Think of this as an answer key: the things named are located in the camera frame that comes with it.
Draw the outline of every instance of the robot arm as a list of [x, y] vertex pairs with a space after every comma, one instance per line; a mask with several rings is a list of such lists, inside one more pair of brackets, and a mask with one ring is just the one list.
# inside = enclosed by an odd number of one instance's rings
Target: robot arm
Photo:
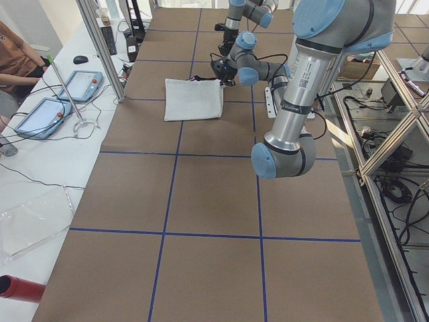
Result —
[[[264, 143], [252, 150], [253, 168], [260, 177], [300, 176], [311, 169], [315, 145], [304, 123], [332, 59], [387, 47], [394, 13], [395, 0], [301, 0], [294, 15], [298, 55], [288, 82], [284, 75], [273, 75], [271, 91], [279, 113]], [[250, 58], [243, 38], [236, 39], [224, 62], [244, 85], [269, 79], [261, 77], [269, 65]]]
[[231, 51], [235, 39], [239, 35], [242, 17], [268, 28], [277, 9], [278, 0], [229, 0], [228, 16], [225, 23], [218, 23], [214, 30], [223, 31], [223, 43], [218, 47], [221, 55], [226, 56]]

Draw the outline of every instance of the keyboard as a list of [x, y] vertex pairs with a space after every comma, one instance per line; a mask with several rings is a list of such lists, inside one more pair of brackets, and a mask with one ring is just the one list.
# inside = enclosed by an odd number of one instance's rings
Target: keyboard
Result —
[[107, 48], [109, 49], [110, 55], [116, 55], [115, 37], [113, 35], [112, 26], [100, 27], [103, 38], [106, 41]]

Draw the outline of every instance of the black computer mouse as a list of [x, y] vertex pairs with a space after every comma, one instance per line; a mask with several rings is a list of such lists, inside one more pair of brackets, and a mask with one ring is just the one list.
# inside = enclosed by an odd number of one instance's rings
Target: black computer mouse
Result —
[[73, 58], [73, 63], [75, 63], [76, 65], [83, 64], [84, 62], [88, 62], [88, 57], [76, 56]]

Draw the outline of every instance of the brown shirt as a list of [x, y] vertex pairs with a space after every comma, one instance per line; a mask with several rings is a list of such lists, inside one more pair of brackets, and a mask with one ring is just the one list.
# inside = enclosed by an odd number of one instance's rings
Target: brown shirt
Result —
[[[0, 21], [0, 73], [15, 76], [27, 76], [37, 64], [27, 57], [20, 49], [24, 41], [3, 22]], [[12, 93], [14, 86], [1, 88]]]

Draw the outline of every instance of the person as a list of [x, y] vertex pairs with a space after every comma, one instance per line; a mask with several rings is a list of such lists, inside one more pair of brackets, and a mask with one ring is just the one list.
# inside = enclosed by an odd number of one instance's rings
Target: person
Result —
[[0, 90], [19, 100], [34, 88], [48, 61], [0, 20]]

